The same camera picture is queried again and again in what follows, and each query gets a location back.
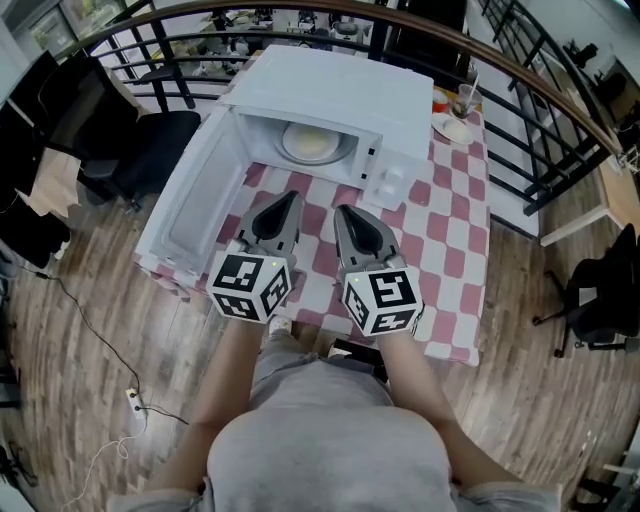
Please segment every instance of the table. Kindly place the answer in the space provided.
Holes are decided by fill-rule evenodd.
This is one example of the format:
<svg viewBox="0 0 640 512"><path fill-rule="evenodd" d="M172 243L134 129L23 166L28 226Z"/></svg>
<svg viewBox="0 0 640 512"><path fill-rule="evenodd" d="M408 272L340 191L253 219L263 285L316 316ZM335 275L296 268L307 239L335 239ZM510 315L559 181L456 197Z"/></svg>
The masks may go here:
<svg viewBox="0 0 640 512"><path fill-rule="evenodd" d="M482 114L473 112L466 123L474 137L469 146L452 143L432 130L427 167L409 200L396 212L362 202L355 188L253 164L218 235L217 248L226 245L251 206L280 192L297 190L305 200L300 240L294 250L299 276L279 313L352 341L371 343L362 339L348 318L335 286L334 208L345 203L363 208L391 226L408 264L420 270L425 311L415 338L423 344L424 353L477 365L475 342L489 251L488 157ZM135 259L182 300L188 301L194 291L205 293L206 274L174 271L151 255L136 255Z"/></svg>
<svg viewBox="0 0 640 512"><path fill-rule="evenodd" d="M586 105L576 91L568 90L565 96L586 112ZM633 224L636 232L640 232L640 198L631 171L620 168L615 157L610 156L594 171L594 175L598 187L598 204L543 236L540 239L542 247L562 240L605 216L621 228Z"/></svg>

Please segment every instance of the black cable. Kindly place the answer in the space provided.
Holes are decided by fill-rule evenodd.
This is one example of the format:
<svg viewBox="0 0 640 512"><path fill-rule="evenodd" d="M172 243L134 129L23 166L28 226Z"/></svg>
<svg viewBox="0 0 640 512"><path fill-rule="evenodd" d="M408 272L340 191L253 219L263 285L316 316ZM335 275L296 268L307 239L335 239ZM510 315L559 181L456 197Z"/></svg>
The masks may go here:
<svg viewBox="0 0 640 512"><path fill-rule="evenodd" d="M174 418L176 420L178 420L181 423L184 423L185 425L188 425L189 422L183 420L180 416L176 416L175 414L171 414L170 412L163 412L160 409L156 409L155 407L136 407L136 409L144 409L147 411L153 411L153 412L157 412L158 414L162 414L163 416L168 416L169 418Z"/></svg>
<svg viewBox="0 0 640 512"><path fill-rule="evenodd" d="M136 391L138 392L138 394L140 394L140 377L138 376L138 373L133 368L131 368L131 366L129 366L129 364L124 359L122 359L122 357L120 357L120 354L118 353L118 351L115 348L113 348L113 345L111 345L111 343L109 343L107 340L105 340L102 336L100 336L97 333L97 331L93 327L91 327L91 324L89 323L89 320L87 320L87 317L84 316L84 311L82 311L82 308L80 307L80 303L78 302L78 300L73 295L71 295L67 291L67 289L64 286L64 283L62 282L62 279L60 279L59 277L51 277L51 276L45 274L44 272L37 272L35 270L28 269L26 267L23 267L22 265L20 265L20 268L22 268L23 270L26 270L27 272L31 272L32 274L35 274L40 279L46 279L46 280L49 280L49 281L57 281L58 282L58 284L62 288L62 291L65 293L65 295L67 295L67 297L69 297L75 303L76 307L78 308L78 311L80 312L80 316L82 317L82 320L84 321L86 326L89 328L89 330L93 334L95 334L96 337L102 343L104 343L107 347L109 347L111 349L111 351L116 355L116 357L120 360L120 362L123 365L125 365L129 369L129 371L133 374L133 376L136 379L136 384L137 384Z"/></svg>
<svg viewBox="0 0 640 512"><path fill-rule="evenodd" d="M89 320L87 320L87 317L84 315L84 311L82 311L82 307L80 307L80 303L78 302L78 299L76 299L73 295L71 295L68 291L67 288L64 286L64 283L62 282L62 279L60 279L59 277L51 277L48 274L45 274L44 272L38 272L35 270L31 270L28 269L27 267L24 266L20 266L20 268L22 268L23 270L26 270L27 272L31 272L32 274L35 274L37 277L39 277L40 279L45 279L48 281L57 281L58 284L60 285L60 288L62 288L62 291L65 293L65 295L67 297L69 297L74 304L76 305L76 307L78 308L78 311L80 312L80 316L82 317L82 320L84 321L84 323L86 324L86 326L89 328L89 330L96 335L96 337L102 341L102 343L104 343L107 347L109 347L111 349L111 351L116 355L116 357L120 360L120 362L125 365L129 371L133 374L133 376L136 379L136 383L137 383L137 387L136 387L136 391L138 392L138 394L140 394L140 377L138 376L138 373L131 368L131 366L129 366L129 364L122 359L122 357L120 357L120 354L118 353L118 351L113 347L113 345L111 345L111 343L109 343L107 340L105 340L102 336L100 336L97 331L91 326L91 324L89 323ZM189 425L189 423L185 420L183 420L180 416L176 416L175 414L171 414L170 412L164 410L164 408L160 407L160 409L163 409L163 411L156 409L153 406L147 406L147 407L136 407L137 410L139 409L146 409L149 411L154 411L157 412L158 414L162 414L163 416L168 416L170 418L174 418L182 423L184 423L185 425Z"/></svg>

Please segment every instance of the railing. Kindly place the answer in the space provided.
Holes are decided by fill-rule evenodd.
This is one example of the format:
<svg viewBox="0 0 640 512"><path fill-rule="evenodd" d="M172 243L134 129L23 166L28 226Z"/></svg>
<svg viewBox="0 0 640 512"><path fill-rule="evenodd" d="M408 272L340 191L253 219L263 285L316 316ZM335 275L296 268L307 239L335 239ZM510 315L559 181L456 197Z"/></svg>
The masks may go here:
<svg viewBox="0 0 640 512"><path fill-rule="evenodd" d="M486 0L482 13L487 17L494 29L495 35L493 41L497 41L500 44L506 55L510 56L523 67L533 69L534 72L535 64L538 63L538 65L541 66L541 70L549 76L548 83L557 91L564 92L567 84L565 84L563 88L557 72L554 71L549 64L549 60L554 59L559 64L561 71L570 79L570 86L573 86L579 93L580 100L592 119L598 126L605 130L607 129L598 101L589 89L589 86L583 81L580 72L564 50L560 48L538 20L536 20L518 0ZM543 112L548 112L548 116L551 119L550 122L553 125L553 131L555 131L555 137L548 131L541 131L540 141L546 158L550 159L549 139L558 142L557 138L566 140L570 135L566 129L564 133L562 132L555 109L550 105L550 102L546 100L541 101L540 98L535 97L531 89L517 85L514 80L511 82L509 89L513 90L515 88L521 105L531 105L531 110L533 110L533 114L538 122L541 121L540 103L544 105ZM566 144L559 144L561 159L557 163L556 170L565 176L565 181L557 184L555 187L558 195L584 178L593 168L606 159L609 154L614 153L618 155L620 152L620 148L608 152L605 151L602 146L600 149L595 150L597 147L596 141L594 141L589 134L585 134L574 119L569 117L567 119L569 119L571 129L575 134L576 149L579 149L578 153L583 155L583 157L582 159L578 159L580 165L572 171L569 171L571 166L576 162L576 155L573 152L567 151ZM531 146L533 137L530 124L526 125L526 133L529 145ZM534 172L536 172L537 164L535 160L532 162L532 167ZM553 179L553 174L549 174L548 172L540 177L540 180L544 183L549 183ZM525 194L535 194L539 190L536 184L532 184L525 190ZM532 211L534 210L531 207L525 208L525 213Z"/></svg>
<svg viewBox="0 0 640 512"><path fill-rule="evenodd" d="M151 7L151 12L138 14L144 7ZM263 32L263 31L206 31L190 34L179 34L167 36L162 21L177 18L185 15L207 13L213 10L229 10L240 8L282 8L282 9L302 9L315 12L326 12L332 14L340 14L352 16L359 19L373 21L373 31L371 44L365 45L353 41L345 41L333 37L298 34L289 32ZM519 39L519 35L512 26L514 12L527 18L531 25L537 30L537 37L531 34L529 27L522 29L530 40L530 48L525 51L526 44ZM438 23L413 16L403 11L388 9L386 7L370 5L366 3L350 1L350 0L292 0L292 1L274 1L274 0L220 0L220 1L195 1L182 3L179 5L155 10L152 0L139 0L131 7L120 13L113 24L104 30L91 35L90 37L78 42L73 47L64 51L57 56L58 59L66 58L79 51L87 54L94 54L96 57L102 58L109 55L118 57L120 64L113 67L114 70L131 71L133 68L140 66L149 66L151 71L141 77L132 74L128 75L125 83L130 85L151 84L153 92L136 93L138 96L151 96L158 100L160 107L166 110L167 98L180 97L183 98L188 108L195 107L195 99L215 100L215 94L195 94L189 90L188 83L212 83L224 84L230 81L228 77L208 77L208 76L185 76L181 70L180 64L185 62L203 62L203 61L242 61L246 57L230 56L230 55L214 55L214 56L186 56L177 57L171 47L172 42L190 39L208 39L216 37L252 37L252 38L268 38L270 40L282 41L305 41L308 43L316 43L328 46L340 46L349 48L359 52L366 53L369 59L378 61L393 61L396 65L405 65L418 72L424 74L436 74L446 76L449 82L456 84L468 83L466 77L456 76L442 69L434 67L428 62L418 61L413 58L398 54L392 50L385 49L385 39L388 29L395 28L400 30L411 30L429 34L429 36L447 43L456 48L462 55L470 55L481 61L490 64L493 68L502 71L513 79L511 88L516 88L520 97L521 106L513 105L509 101L503 99L495 92L479 87L479 91L485 100L494 102L506 111L515 114L521 118L526 127L527 142L514 137L511 133L502 128L485 122L488 131L504 139L530 155L532 161L532 171L529 172L509 159L495 153L489 148L489 158L506 167L521 178L524 178L529 186L524 190L518 189L494 175L490 175L490 180L515 194L523 200L524 212L527 215L538 211L540 208L553 201L560 194L564 193L584 176L593 171L604 159L611 154L618 154L620 147L617 139L610 136L606 125L599 113L597 103L588 91L587 87L580 81L578 72L573 64L564 55L561 49L557 48L555 42L544 32L541 26L535 21L529 13L515 0L488 0L483 4L483 13L485 13L492 22L496 32L496 40L503 46L504 53L472 39L464 34L450 29ZM515 23L524 23L515 16ZM143 39L139 28L142 26L150 26L154 37L151 39ZM113 37L121 32L131 31L135 39L135 43L126 46L117 47L114 45ZM522 47L521 52L516 51L513 42L509 38L503 37L507 31L513 31L516 34L516 44ZM95 48L107 42L111 49L99 54L95 53ZM149 54L148 47L150 45L159 45L160 58L153 59ZM539 75L527 69L534 62L534 59L541 55L544 62L543 46L551 47L556 58L563 64L575 87L579 91L582 100L587 106L588 113L585 113L573 101L565 97L560 86L550 72L555 86L551 87ZM128 62L124 52L130 49L140 48L143 60ZM525 51L526 56L521 61L520 53ZM175 82L179 92L165 92L162 86L166 82ZM533 115L522 107L525 97L529 98L533 103ZM545 125L544 120L540 116L540 112L536 105L536 98L544 102L548 107L548 111L552 115L553 128ZM567 140L566 134L561 133L558 126L558 120L555 111L561 113L563 118L569 120L576 136L575 143ZM537 144L534 140L534 131L540 133L541 143ZM549 145L555 144L560 148L558 155L552 154Z"/></svg>

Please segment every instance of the microwave door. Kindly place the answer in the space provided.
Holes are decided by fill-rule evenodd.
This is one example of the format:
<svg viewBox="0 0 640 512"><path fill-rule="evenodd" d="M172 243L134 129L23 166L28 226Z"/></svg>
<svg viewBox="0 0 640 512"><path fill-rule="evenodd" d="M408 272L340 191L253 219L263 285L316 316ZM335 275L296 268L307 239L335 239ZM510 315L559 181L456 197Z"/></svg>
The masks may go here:
<svg viewBox="0 0 640 512"><path fill-rule="evenodd" d="M189 143L154 208L147 224L155 230L150 252L175 270L202 274L250 165L233 112L217 106Z"/></svg>

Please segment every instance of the checkered tablecloth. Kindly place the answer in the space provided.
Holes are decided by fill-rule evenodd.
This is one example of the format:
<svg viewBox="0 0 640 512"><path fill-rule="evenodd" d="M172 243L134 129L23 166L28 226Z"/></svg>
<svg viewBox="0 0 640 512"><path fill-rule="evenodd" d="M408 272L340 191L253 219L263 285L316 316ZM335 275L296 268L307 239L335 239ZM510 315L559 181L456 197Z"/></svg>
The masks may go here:
<svg viewBox="0 0 640 512"><path fill-rule="evenodd" d="M297 190L305 200L294 250L298 279L284 314L360 339L339 302L333 214L340 204L363 208L391 226L407 263L420 270L425 310L415 337L425 354L475 366L489 251L488 167L482 115L472 113L466 124L474 138L468 146L432 131L427 166L396 212L363 202L355 188L253 164L218 235L218 248L233 236L240 217L253 205ZM138 263L184 300L191 290L204 292L206 275L196 278L174 272L152 256L138 257Z"/></svg>

